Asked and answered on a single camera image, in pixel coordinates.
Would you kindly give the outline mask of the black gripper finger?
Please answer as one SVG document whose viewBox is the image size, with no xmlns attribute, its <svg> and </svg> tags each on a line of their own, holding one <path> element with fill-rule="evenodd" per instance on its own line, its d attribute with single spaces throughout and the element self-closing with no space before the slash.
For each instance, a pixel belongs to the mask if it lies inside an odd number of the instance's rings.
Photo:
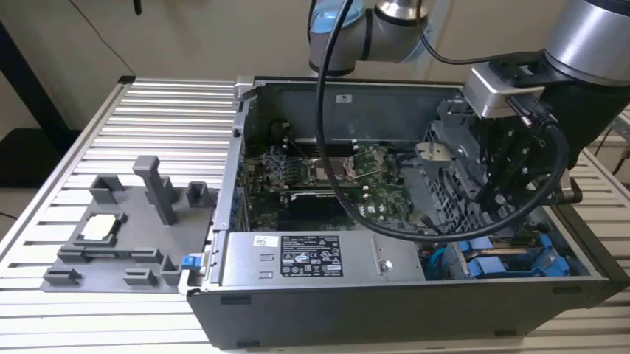
<svg viewBox="0 0 630 354">
<path fill-rule="evenodd" d="M 517 132 L 515 125 L 488 125 L 484 131 L 480 147 L 484 153 L 487 182 L 476 196 L 483 212 L 495 212 L 502 205 L 514 201 L 513 150 Z"/>
<path fill-rule="evenodd" d="M 522 190 L 529 184 L 529 170 L 531 169 L 531 155 L 537 151 L 535 135 L 517 135 L 515 145 L 513 150 L 513 166 L 514 166 L 514 175 L 513 175 L 513 190 L 514 190 L 514 201 L 519 201 L 523 197 L 517 197 Z M 498 211 L 490 213 L 492 221 L 498 221 L 500 217 L 500 208 Z"/>
</svg>

